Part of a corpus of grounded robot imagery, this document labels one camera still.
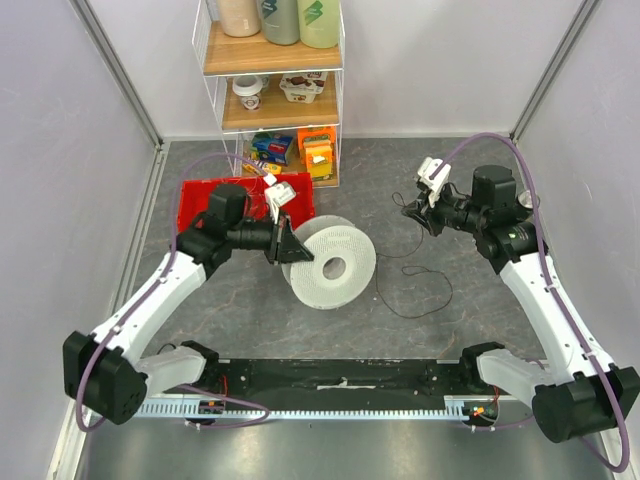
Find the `white perforated spool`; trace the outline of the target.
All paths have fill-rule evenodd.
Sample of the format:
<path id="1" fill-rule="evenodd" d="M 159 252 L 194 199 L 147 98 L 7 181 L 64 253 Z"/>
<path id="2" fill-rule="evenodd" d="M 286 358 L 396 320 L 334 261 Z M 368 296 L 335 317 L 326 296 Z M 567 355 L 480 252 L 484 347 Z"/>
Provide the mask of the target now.
<path id="1" fill-rule="evenodd" d="M 340 216 L 312 218 L 295 230 L 314 255 L 310 262 L 285 264 L 282 272 L 295 296 L 317 310 L 342 307 L 369 284 L 376 265 L 370 238 Z"/>

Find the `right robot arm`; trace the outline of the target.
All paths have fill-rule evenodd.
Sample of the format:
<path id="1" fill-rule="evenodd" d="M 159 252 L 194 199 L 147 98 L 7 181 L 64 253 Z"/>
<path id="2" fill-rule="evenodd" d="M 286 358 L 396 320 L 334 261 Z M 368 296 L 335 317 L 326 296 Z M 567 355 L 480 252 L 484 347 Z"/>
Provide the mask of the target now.
<path id="1" fill-rule="evenodd" d="M 555 272 L 546 245 L 536 237 L 510 169 L 473 172 L 470 194 L 449 182 L 450 166 L 426 158 L 418 169 L 416 200 L 402 210 L 432 236 L 444 228 L 469 233 L 479 254 L 514 294 L 546 354 L 546 369 L 493 342 L 463 351 L 458 381 L 477 394 L 490 385 L 531 408 L 554 443 L 617 427 L 612 402 L 629 414 L 639 395 L 639 375 L 618 368 L 580 318 Z"/>

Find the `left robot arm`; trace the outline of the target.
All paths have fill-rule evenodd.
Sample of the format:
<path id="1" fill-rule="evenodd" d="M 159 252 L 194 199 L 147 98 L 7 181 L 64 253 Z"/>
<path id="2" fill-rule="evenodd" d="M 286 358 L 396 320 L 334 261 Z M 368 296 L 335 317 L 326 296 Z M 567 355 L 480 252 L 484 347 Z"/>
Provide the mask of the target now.
<path id="1" fill-rule="evenodd" d="M 249 214 L 250 196 L 241 185 L 221 183 L 207 207 L 174 234 L 154 274 L 109 319 L 91 333 L 71 333 L 63 343 L 66 394 L 75 401 L 78 427 L 92 431 L 85 410 L 121 425 L 150 396 L 192 387 L 208 393 L 219 382 L 216 352 L 194 342 L 151 357 L 143 355 L 159 328 L 203 286 L 236 250 L 259 251 L 272 265 L 310 262 L 314 256 L 296 237 L 284 206 L 296 192 L 287 182 L 265 191 L 268 213 Z"/>

